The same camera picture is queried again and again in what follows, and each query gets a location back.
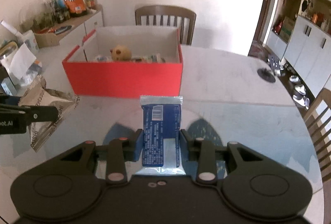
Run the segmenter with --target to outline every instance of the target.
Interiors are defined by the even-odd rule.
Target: wooden chair
[[[187,45],[192,44],[193,31],[195,26],[195,20],[197,15],[192,10],[181,8],[177,6],[162,6],[162,5],[154,5],[154,6],[144,6],[136,10],[136,25],[141,25],[141,16],[146,16],[146,25],[149,25],[149,16],[153,15],[153,25],[156,25],[156,16],[161,15],[160,25],[163,26],[163,16],[168,16],[167,26],[170,26],[171,16],[174,16],[173,26],[177,27],[178,17],[181,17],[180,23],[180,43],[183,43],[183,35],[184,35],[184,19],[188,18],[190,20],[188,26],[187,33]]]
[[[315,119],[311,117],[311,115],[314,113],[316,108],[321,104],[321,102],[324,101],[327,105],[327,107],[323,110],[323,112],[318,115],[318,117]],[[329,179],[331,179],[331,160],[330,155],[331,151],[328,152],[327,147],[331,145],[331,140],[327,143],[325,143],[324,139],[331,133],[331,128],[322,134],[324,128],[326,125],[331,121],[331,116],[322,123],[319,127],[317,123],[321,120],[321,118],[325,115],[325,113],[328,111],[328,109],[331,108],[331,91],[328,89],[323,88],[320,93],[317,95],[315,101],[310,106],[307,113],[304,115],[303,120],[307,125],[307,129],[310,133],[310,136],[312,138],[318,162],[320,165],[321,173],[322,173],[322,181],[325,182]]]

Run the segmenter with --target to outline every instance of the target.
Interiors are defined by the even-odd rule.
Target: door handle
[[[323,42],[323,45],[322,45],[322,49],[324,49],[325,43],[326,43],[326,38],[324,39],[324,42]]]

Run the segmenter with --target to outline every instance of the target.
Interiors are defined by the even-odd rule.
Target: plastic bag
[[[41,148],[78,101],[78,96],[72,97],[64,92],[46,89],[46,81],[40,75],[31,83],[20,99],[19,106],[55,106],[59,111],[58,120],[54,123],[32,122],[29,125],[30,145],[34,151]]]
[[[144,137],[142,169],[136,174],[185,174],[179,148],[182,103],[181,96],[140,97]]]

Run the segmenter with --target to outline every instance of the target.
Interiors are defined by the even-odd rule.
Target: red cardboard box
[[[160,53],[166,63],[95,62],[117,45],[133,57]],[[175,27],[112,26],[93,30],[62,61],[75,94],[139,98],[178,96],[183,71],[179,32]]]

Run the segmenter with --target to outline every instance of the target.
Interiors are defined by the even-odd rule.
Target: plush toy
[[[130,61],[132,57],[131,51],[127,47],[121,45],[116,46],[110,50],[110,52],[113,61]]]

